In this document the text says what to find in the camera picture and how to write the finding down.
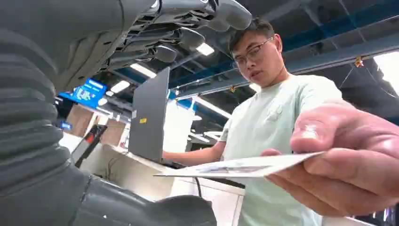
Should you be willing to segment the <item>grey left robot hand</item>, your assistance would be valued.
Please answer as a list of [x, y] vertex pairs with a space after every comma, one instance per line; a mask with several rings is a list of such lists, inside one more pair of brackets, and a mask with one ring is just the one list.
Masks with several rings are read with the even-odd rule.
[[151, 24], [246, 29], [234, 0], [3, 0], [0, 3], [0, 223], [3, 226], [215, 226], [211, 204], [148, 201], [81, 171], [53, 125], [57, 92], [107, 67]]

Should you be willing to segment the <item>person's left hand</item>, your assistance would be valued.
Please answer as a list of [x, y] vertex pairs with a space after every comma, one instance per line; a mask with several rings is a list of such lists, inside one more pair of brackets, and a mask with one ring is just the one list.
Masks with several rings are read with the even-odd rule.
[[290, 139], [318, 156], [266, 177], [322, 216], [367, 215], [399, 201], [399, 128], [350, 104], [304, 111]]

